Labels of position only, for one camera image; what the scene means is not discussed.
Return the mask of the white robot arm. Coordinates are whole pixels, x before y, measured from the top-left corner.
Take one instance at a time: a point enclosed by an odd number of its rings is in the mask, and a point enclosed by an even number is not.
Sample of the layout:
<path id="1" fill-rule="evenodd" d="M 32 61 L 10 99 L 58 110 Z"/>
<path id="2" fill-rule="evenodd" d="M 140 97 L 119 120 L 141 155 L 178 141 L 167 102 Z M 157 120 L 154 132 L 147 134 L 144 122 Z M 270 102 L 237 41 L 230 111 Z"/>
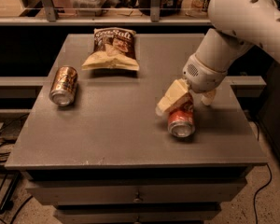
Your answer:
<path id="1" fill-rule="evenodd" d="M 194 91 L 209 105 L 231 64 L 257 46 L 280 63 L 280 11 L 274 0 L 210 0 L 208 30 L 189 56 L 183 77 L 174 81 L 156 106 L 156 114 L 170 113 Z"/>

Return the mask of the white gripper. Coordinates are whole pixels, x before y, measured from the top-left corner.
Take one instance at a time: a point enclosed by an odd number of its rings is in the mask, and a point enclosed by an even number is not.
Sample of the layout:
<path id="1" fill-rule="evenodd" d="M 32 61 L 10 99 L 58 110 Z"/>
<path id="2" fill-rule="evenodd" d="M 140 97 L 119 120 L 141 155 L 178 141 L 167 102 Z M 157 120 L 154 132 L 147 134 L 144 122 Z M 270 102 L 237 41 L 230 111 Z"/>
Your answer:
<path id="1" fill-rule="evenodd" d="M 196 93 L 203 93 L 201 101 L 204 105 L 212 104 L 217 94 L 215 88 L 220 85 L 226 75 L 226 71 L 218 72 L 208 68 L 194 54 L 190 55 L 183 68 L 184 79 L 176 79 L 171 84 L 157 103 L 156 114 L 161 117 L 191 101 L 189 87 Z"/>

